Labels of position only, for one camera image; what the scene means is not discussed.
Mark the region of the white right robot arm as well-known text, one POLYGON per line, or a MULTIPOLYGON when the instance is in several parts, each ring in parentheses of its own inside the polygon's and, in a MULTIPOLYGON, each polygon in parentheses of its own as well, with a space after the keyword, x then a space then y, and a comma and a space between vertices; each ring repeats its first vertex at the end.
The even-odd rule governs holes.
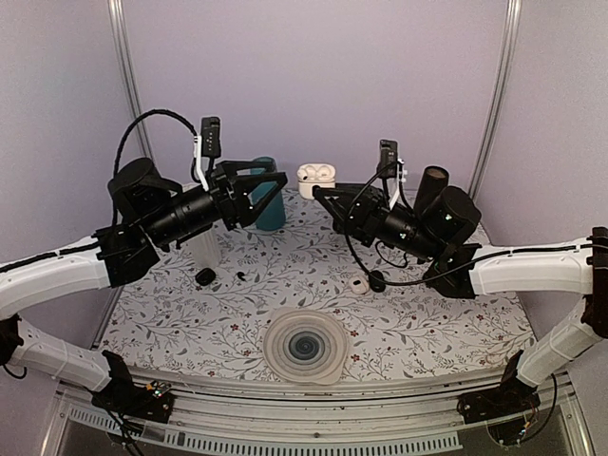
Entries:
POLYGON ((569 292, 580 296, 573 312, 534 346, 515 355, 491 394, 491 406, 510 414, 551 373, 607 336, 607 231, 557 244, 496 247, 469 242, 481 213, 462 189, 443 184, 422 191, 413 208, 388 205, 369 184, 313 188, 347 242, 376 240, 429 267, 420 283, 449 298, 502 292, 569 292))

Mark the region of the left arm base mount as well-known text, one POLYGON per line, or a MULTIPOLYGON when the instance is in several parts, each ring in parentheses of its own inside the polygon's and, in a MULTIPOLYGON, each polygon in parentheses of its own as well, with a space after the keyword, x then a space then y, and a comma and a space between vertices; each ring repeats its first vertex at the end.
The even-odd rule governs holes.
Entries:
POLYGON ((118 354, 102 351, 102 356, 108 362, 110 381, 100 391, 91 392, 92 405, 105 411, 167 424, 175 402, 172 385, 153 380, 145 386, 137 386, 118 354))

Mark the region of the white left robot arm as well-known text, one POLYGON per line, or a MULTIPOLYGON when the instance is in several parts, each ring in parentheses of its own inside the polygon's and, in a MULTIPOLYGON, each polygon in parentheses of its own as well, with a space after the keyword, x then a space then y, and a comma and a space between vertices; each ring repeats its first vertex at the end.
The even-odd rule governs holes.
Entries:
POLYGON ((20 312, 64 295, 136 282, 159 262, 159 251, 180 247, 218 220, 229 230, 253 224, 286 183, 286 174, 267 162, 222 161, 209 182, 185 190, 163 178, 151 160, 131 161, 108 184, 120 222, 2 266, 1 363, 103 391, 119 411, 134 411, 141 392, 119 355, 40 332, 20 312))

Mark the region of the white earbud charging case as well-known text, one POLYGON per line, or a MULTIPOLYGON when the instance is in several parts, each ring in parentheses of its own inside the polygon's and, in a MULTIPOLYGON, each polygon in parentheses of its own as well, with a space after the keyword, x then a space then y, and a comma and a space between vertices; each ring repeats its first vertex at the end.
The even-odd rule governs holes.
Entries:
POLYGON ((313 190, 316 186, 320 188, 334 188, 336 170, 328 163, 305 163, 298 167, 297 172, 298 192, 304 200, 313 200, 313 190))

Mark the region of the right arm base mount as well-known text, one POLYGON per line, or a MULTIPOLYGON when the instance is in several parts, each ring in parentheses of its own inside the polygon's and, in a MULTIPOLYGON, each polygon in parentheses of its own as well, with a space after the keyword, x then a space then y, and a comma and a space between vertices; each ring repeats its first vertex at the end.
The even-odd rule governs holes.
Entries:
POLYGON ((541 404, 538 388, 530 387, 517 378, 517 366, 522 355, 523 350, 519 350, 509 359, 498 387, 458 396, 456 410, 466 424, 524 412, 541 404))

